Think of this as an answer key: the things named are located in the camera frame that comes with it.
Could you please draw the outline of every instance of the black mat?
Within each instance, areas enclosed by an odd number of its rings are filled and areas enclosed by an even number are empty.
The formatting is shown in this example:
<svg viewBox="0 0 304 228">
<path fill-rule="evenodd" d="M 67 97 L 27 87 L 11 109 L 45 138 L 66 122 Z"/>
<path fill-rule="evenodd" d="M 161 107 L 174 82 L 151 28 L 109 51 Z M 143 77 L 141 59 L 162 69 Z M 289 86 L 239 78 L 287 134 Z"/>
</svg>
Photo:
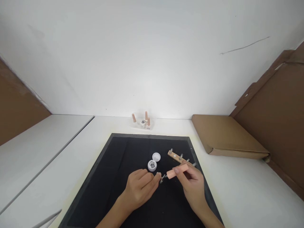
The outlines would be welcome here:
<svg viewBox="0 0 304 228">
<path fill-rule="evenodd" d="M 196 162 L 201 170 L 189 137 L 112 134 L 84 181 L 59 227 L 93 228 L 102 220 L 125 189 L 130 173 L 147 168 L 152 154 L 161 160 L 153 173 L 166 173 L 179 165 L 167 155 L 173 148 L 184 159 Z M 205 197 L 222 222 L 205 180 Z M 187 202 L 176 177 L 165 179 L 147 203 L 135 210 L 121 227 L 204 227 Z"/>
</svg>

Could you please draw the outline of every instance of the white cap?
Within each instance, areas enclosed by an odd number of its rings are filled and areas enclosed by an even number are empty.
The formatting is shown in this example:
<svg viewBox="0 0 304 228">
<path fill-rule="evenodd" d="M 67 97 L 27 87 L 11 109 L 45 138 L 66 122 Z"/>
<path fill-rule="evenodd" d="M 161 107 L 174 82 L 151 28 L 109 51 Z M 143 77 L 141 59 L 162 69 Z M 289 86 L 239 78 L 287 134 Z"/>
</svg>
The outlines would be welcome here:
<svg viewBox="0 0 304 228">
<path fill-rule="evenodd" d="M 154 171 L 156 170 L 156 167 L 157 167 L 156 161 L 150 160 L 150 161 L 148 162 L 148 170 L 149 170 L 150 172 L 154 172 Z"/>
<path fill-rule="evenodd" d="M 161 159 L 161 155 L 159 153 L 154 153 L 152 155 L 152 159 L 156 162 L 158 162 Z"/>
</svg>

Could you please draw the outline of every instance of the brown cardboard panel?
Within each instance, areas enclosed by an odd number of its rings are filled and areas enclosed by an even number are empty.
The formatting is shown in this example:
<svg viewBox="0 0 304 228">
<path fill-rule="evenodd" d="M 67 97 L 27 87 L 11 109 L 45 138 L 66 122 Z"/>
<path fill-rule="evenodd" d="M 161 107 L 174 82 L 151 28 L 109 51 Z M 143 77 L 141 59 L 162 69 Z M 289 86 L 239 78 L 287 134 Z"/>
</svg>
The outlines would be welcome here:
<svg viewBox="0 0 304 228">
<path fill-rule="evenodd" d="M 257 81 L 252 83 L 245 93 L 237 101 L 236 108 L 230 114 L 231 117 L 235 117 L 238 112 L 254 97 L 254 95 L 263 87 L 263 85 L 276 73 L 276 69 L 286 62 L 294 50 L 285 50 L 280 56 L 274 61 L 271 67 L 262 75 Z"/>
<path fill-rule="evenodd" d="M 274 161 L 270 161 L 268 165 L 304 201 L 304 189 L 297 185 L 286 173 L 284 173 L 284 171 Z"/>
<path fill-rule="evenodd" d="M 242 151 L 247 151 L 268 156 L 268 151 L 232 117 L 193 115 L 192 122 L 207 153 L 219 155 L 220 151 L 228 156 L 236 151 L 234 156 L 248 157 L 248 153 L 242 156 Z"/>
<path fill-rule="evenodd" d="M 267 157 L 269 154 L 259 153 L 259 152 L 238 151 L 238 150 L 223 150 L 223 149 L 214 148 L 210 153 L 210 155 L 262 159 Z"/>
<path fill-rule="evenodd" d="M 0 59 L 0 145 L 50 115 Z"/>
<path fill-rule="evenodd" d="M 284 64 L 235 116 L 304 189 L 304 65 Z"/>
<path fill-rule="evenodd" d="M 304 42 L 290 56 L 288 63 L 304 63 Z"/>
</svg>

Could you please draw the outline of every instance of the white panel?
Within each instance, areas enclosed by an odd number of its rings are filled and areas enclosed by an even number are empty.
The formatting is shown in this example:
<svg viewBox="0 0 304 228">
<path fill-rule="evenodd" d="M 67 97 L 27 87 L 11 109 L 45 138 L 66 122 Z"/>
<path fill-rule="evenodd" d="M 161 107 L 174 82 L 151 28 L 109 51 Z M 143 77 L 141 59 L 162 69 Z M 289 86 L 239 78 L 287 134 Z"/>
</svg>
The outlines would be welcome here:
<svg viewBox="0 0 304 228">
<path fill-rule="evenodd" d="M 189 136 L 227 228 L 301 227 L 304 202 L 263 161 L 208 155 L 190 120 L 154 119 L 151 131 L 131 119 L 95 117 L 0 216 L 0 227 L 31 228 L 69 208 L 111 133 Z"/>
<path fill-rule="evenodd" d="M 303 9 L 303 0 L 0 1 L 0 55 L 55 114 L 229 115 L 303 40 Z"/>
<path fill-rule="evenodd" d="M 51 115 L 0 146 L 0 211 L 91 118 L 92 116 Z"/>
</svg>

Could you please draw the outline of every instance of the jar lid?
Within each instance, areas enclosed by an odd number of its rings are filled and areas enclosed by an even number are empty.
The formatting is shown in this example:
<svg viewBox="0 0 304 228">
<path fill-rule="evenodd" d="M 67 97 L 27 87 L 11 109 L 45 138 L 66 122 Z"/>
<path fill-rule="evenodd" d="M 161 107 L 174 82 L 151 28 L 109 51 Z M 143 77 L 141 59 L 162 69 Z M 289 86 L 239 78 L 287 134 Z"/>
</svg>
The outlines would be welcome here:
<svg viewBox="0 0 304 228">
<path fill-rule="evenodd" d="M 156 162 L 158 162 L 161 159 L 161 155 L 159 153 L 154 153 L 152 155 L 152 159 Z"/>
</svg>

